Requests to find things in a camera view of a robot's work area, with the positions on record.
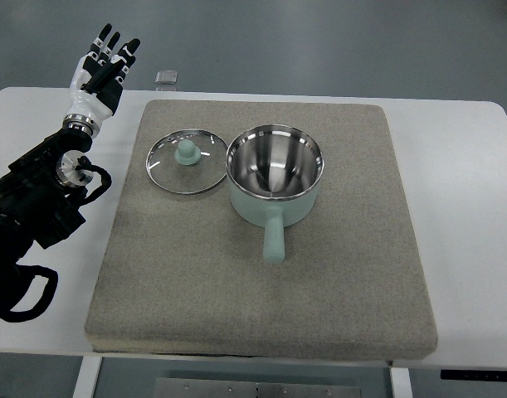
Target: lid knob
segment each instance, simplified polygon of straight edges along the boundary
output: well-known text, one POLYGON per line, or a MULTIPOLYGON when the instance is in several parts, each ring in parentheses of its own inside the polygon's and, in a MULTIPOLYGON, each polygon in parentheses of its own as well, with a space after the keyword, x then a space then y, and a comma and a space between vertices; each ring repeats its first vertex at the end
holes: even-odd
POLYGON ((190 139, 182 140, 174 154, 176 162, 184 166, 191 166, 197 163, 202 156, 202 151, 190 139))

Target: mint green saucepan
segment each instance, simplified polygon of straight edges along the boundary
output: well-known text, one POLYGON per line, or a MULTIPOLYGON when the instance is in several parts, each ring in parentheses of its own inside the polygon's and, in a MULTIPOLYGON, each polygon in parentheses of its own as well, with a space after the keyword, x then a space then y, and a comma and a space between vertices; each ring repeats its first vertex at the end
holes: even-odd
POLYGON ((324 159, 306 133, 270 124, 248 130, 227 149, 231 204, 245 220, 264 227, 264 260, 285 258, 284 227, 309 214, 318 195, 324 159))

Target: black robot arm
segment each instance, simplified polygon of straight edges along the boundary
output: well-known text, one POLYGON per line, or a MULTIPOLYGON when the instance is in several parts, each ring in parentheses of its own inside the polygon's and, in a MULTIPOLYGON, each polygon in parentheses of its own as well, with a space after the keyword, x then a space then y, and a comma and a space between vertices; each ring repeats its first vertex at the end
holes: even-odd
POLYGON ((63 127, 9 165, 0 178, 0 319, 24 322, 41 315, 56 292, 57 272, 17 262, 36 241, 43 249, 68 238, 84 222, 81 206, 91 203, 111 185, 111 177, 86 157, 102 122, 116 111, 122 83, 135 62, 139 40, 133 39, 111 56, 116 32, 104 43, 106 25, 80 59, 71 82, 71 107, 63 127), (88 193, 94 174, 101 184, 88 193), (30 310, 13 312, 32 280, 48 279, 41 299, 30 310))

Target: gray mat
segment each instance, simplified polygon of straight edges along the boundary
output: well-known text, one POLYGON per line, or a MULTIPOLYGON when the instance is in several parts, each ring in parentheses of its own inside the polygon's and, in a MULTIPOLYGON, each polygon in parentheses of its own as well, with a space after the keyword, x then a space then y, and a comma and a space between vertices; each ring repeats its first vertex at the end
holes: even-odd
POLYGON ((100 352, 348 361, 432 352, 436 326, 383 110, 150 102, 85 328, 100 352), (281 265, 262 260, 263 230, 235 213, 226 182, 181 197, 145 169, 173 131, 206 129, 230 143, 274 123, 305 131, 325 157, 314 208, 285 229, 281 265))

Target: glass lid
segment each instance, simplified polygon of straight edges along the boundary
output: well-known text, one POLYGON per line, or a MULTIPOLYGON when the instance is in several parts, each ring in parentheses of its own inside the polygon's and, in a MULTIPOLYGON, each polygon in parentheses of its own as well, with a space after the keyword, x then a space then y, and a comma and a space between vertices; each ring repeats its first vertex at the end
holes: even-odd
POLYGON ((208 191, 226 176, 226 142, 199 129, 179 130, 150 149, 146 170, 169 192, 193 195, 208 191))

